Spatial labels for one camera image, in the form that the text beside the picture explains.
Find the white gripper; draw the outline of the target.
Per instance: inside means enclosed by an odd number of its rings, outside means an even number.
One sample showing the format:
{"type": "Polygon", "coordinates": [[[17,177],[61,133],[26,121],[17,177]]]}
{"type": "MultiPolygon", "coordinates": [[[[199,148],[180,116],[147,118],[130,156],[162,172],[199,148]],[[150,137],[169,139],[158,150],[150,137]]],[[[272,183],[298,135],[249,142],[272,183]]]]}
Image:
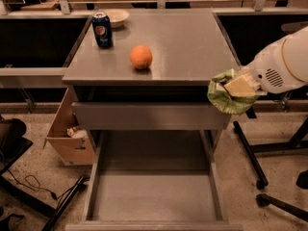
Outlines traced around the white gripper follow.
{"type": "Polygon", "coordinates": [[[284,37],[266,46],[240,73],[235,69],[222,72],[216,78],[216,89],[233,97],[253,97],[303,87],[304,37],[284,37]]]}

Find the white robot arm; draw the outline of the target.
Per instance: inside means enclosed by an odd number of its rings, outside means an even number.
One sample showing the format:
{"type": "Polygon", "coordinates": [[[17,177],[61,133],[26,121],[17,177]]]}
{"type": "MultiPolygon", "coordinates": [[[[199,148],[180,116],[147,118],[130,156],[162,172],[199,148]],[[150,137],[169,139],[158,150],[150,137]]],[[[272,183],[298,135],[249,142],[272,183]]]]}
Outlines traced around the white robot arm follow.
{"type": "Polygon", "coordinates": [[[308,84],[308,27],[266,46],[253,61],[215,87],[232,97],[296,90],[308,84]]]}

